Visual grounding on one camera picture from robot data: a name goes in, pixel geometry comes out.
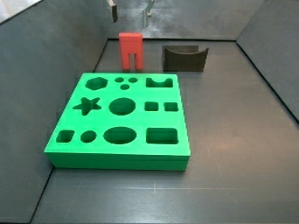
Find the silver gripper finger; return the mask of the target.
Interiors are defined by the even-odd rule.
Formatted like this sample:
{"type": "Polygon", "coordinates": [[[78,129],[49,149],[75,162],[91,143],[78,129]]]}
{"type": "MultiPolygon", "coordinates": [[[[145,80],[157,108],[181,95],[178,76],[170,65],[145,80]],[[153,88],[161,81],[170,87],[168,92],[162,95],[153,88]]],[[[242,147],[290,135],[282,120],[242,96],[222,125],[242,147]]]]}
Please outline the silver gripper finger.
{"type": "Polygon", "coordinates": [[[151,9],[155,5],[155,0],[146,0],[147,6],[143,9],[143,28],[149,27],[149,19],[153,16],[151,9]]]}
{"type": "Polygon", "coordinates": [[[111,12],[113,22],[118,21],[118,5],[114,0],[107,0],[109,10],[111,12]]]}

